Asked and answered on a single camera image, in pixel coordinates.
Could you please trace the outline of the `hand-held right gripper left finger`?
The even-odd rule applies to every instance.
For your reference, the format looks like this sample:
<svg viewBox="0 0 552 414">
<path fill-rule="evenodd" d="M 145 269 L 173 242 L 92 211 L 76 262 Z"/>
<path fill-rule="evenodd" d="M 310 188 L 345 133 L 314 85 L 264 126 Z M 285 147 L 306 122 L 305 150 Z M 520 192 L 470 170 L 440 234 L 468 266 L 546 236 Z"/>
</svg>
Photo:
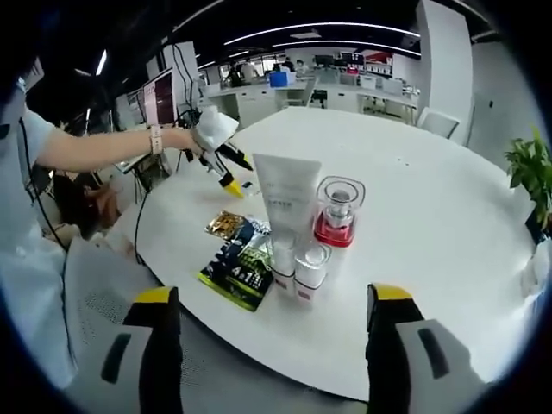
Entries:
<svg viewBox="0 0 552 414">
<path fill-rule="evenodd" d="M 179 293 L 140 293 L 85 351 L 87 413 L 182 413 Z"/>
</svg>

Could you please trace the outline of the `person's left hand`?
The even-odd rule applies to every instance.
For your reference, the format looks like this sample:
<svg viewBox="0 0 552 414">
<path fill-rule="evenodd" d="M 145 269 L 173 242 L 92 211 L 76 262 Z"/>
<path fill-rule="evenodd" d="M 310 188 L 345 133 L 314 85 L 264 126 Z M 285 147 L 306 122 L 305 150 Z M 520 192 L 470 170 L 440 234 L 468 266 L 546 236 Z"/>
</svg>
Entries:
<svg viewBox="0 0 552 414">
<path fill-rule="evenodd" d="M 180 127 L 162 129 L 162 142 L 164 147 L 178 150 L 190 150 L 196 155 L 202 155 L 204 150 L 197 143 L 195 129 L 183 129 Z"/>
</svg>

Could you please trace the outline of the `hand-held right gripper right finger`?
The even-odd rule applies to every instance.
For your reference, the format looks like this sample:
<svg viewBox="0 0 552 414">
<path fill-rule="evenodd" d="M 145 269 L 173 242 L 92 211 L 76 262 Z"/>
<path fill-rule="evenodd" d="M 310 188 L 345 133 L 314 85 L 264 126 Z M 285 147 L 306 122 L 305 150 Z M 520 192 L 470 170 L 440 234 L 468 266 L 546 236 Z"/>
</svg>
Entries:
<svg viewBox="0 0 552 414">
<path fill-rule="evenodd" d="M 468 348 L 406 290 L 367 286 L 370 413 L 462 413 L 487 389 Z"/>
</svg>

